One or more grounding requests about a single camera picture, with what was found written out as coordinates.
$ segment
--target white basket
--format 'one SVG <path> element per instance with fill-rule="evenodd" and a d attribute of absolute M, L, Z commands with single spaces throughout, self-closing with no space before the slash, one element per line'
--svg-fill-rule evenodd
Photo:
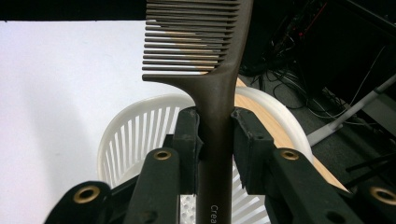
<path fill-rule="evenodd" d="M 189 96 L 172 94 L 147 99 L 123 109 L 110 122 L 100 143 L 99 179 L 114 188 L 138 175 L 149 151 L 160 147 L 166 134 L 174 132 L 178 112 L 193 105 L 193 100 Z M 310 147 L 296 149 L 308 154 L 311 152 Z M 270 222 L 264 206 L 264 196 L 250 196 L 242 189 L 235 165 L 232 221 L 234 224 Z M 195 198 L 192 195 L 180 197 L 180 223 L 195 223 Z"/>

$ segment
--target floor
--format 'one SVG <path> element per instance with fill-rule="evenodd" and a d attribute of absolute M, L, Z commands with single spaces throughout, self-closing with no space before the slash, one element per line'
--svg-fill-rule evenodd
<path fill-rule="evenodd" d="M 243 76 L 240 76 L 240 78 L 248 86 L 259 88 L 257 78 Z M 291 88 L 295 88 L 295 84 L 298 84 L 298 79 L 294 80 L 294 82 L 289 82 L 289 84 L 287 83 L 288 85 L 284 85 L 276 79 L 274 74 L 268 73 L 263 76 L 262 83 L 265 92 L 275 96 L 277 100 L 290 109 L 290 112 L 300 122 L 306 134 L 310 134 L 332 121 L 332 119 L 325 119 L 324 117 L 329 117 L 330 114 L 336 115 L 341 111 L 332 110 L 334 104 L 324 96 L 316 97 L 314 101 L 310 101 L 310 108 L 308 108 L 305 99 L 302 99 Z M 328 110 L 328 112 L 320 112 L 323 109 Z M 345 124 L 338 132 L 312 147 L 313 154 L 343 184 L 370 171 L 370 168 L 363 168 L 347 172 L 347 167 L 396 152 L 394 138 L 392 139 L 384 134 L 378 125 L 368 124 L 368 121 L 360 118 L 352 118 L 348 122 L 350 123 Z"/>

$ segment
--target brass screw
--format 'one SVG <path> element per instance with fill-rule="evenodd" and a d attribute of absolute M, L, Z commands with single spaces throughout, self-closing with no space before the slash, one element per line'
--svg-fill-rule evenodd
<path fill-rule="evenodd" d="M 98 187 L 94 185 L 89 185 L 84 188 L 79 189 L 74 197 L 73 200 L 75 203 L 89 203 L 93 201 L 100 193 Z"/>
<path fill-rule="evenodd" d="M 299 159 L 299 155 L 297 153 L 293 152 L 293 151 L 282 150 L 282 152 L 280 154 L 286 160 L 297 161 Z"/>
<path fill-rule="evenodd" d="M 383 189 L 379 187 L 371 187 L 370 193 L 382 203 L 387 203 L 390 205 L 396 205 L 396 194 L 388 189 Z"/>
<path fill-rule="evenodd" d="M 171 158 L 172 153 L 168 151 L 158 151 L 154 154 L 154 158 L 159 161 L 165 161 Z"/>

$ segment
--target brown comb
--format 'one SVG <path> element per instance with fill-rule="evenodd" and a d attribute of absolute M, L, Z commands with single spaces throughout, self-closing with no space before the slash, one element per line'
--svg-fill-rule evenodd
<path fill-rule="evenodd" d="M 233 124 L 252 0 L 148 0 L 145 81 L 185 91 L 200 115 L 196 221 L 231 223 Z"/>

